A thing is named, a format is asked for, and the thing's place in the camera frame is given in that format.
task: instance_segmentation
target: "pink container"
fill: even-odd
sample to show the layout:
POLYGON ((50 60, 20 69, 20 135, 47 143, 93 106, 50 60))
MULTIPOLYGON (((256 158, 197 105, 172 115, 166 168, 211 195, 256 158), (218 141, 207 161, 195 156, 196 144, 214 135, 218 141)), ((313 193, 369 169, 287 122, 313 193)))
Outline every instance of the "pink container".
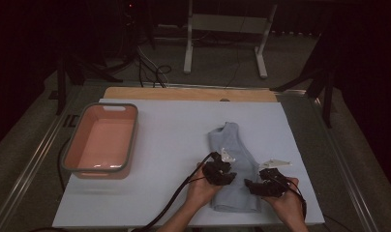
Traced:
POLYGON ((88 105, 75 128, 62 166, 78 178, 126 178, 132 162, 137 115, 133 104, 88 105))

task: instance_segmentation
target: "white tabletop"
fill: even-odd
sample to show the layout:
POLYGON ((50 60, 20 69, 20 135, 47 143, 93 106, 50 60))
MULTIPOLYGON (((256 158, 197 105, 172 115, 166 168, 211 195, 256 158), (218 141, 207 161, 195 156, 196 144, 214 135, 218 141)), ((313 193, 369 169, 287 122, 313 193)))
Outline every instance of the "white tabletop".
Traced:
MULTIPOLYGON (((184 179, 204 159, 207 133, 234 122, 246 148, 258 163, 291 161, 280 167, 300 179, 307 200, 309 224, 324 223, 313 187, 295 144, 286 115, 277 102, 148 101, 128 102, 138 108, 138 132, 129 176, 124 180, 82 180, 72 175, 54 227, 137 227, 150 222, 164 208, 184 179)), ((186 188, 165 216, 163 224, 185 200, 186 188)), ((257 214, 221 213, 208 205, 191 220, 192 226, 262 225, 281 223, 261 203, 257 214)))

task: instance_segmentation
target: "gray cloth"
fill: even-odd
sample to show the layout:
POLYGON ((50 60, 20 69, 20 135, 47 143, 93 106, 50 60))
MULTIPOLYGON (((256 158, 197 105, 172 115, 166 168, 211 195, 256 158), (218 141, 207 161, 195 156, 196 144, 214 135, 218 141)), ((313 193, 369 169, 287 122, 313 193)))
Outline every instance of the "gray cloth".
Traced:
POLYGON ((258 163, 245 148, 238 136, 238 125, 226 123, 223 128, 212 130, 208 133, 211 152, 226 152, 235 158, 231 163, 230 172, 236 172, 237 176, 228 186, 224 186, 212 199, 211 206, 215 211, 256 213, 260 212, 259 198, 250 194, 244 184, 244 179, 257 182, 258 163))

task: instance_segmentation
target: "human arm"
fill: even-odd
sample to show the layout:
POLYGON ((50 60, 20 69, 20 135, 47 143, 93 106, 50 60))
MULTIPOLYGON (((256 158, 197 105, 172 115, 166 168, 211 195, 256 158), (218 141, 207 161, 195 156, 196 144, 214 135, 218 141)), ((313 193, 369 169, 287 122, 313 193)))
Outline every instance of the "human arm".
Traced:
MULTIPOLYGON (((297 190, 298 179, 288 179, 293 183, 290 185, 291 189, 297 190)), ((301 201, 292 191, 288 190, 281 197, 262 197, 262 199, 272 206, 278 218, 289 228, 289 230, 292 232, 308 231, 302 213, 301 201)))
POLYGON ((198 170, 190 182, 186 201, 157 232, 184 231, 196 212, 206 205, 221 188, 210 185, 202 171, 198 170))

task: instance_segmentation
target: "hand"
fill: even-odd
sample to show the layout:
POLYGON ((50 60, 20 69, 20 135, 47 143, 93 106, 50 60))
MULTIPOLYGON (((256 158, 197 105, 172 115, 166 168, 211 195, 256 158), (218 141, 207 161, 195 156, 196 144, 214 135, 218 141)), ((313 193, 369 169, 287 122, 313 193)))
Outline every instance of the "hand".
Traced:
POLYGON ((202 173, 202 167, 204 165, 193 176, 189 189, 187 190, 185 205, 196 211, 210 202, 213 196, 222 188, 221 186, 214 186, 208 183, 202 173))
MULTIPOLYGON (((293 184, 290 187, 293 190, 297 190, 298 179, 288 178, 293 184)), ((305 224, 304 216, 302 213, 301 201, 297 195, 288 190, 281 197, 262 197, 263 200, 268 202, 278 218, 291 230, 291 231, 308 231, 305 224)))

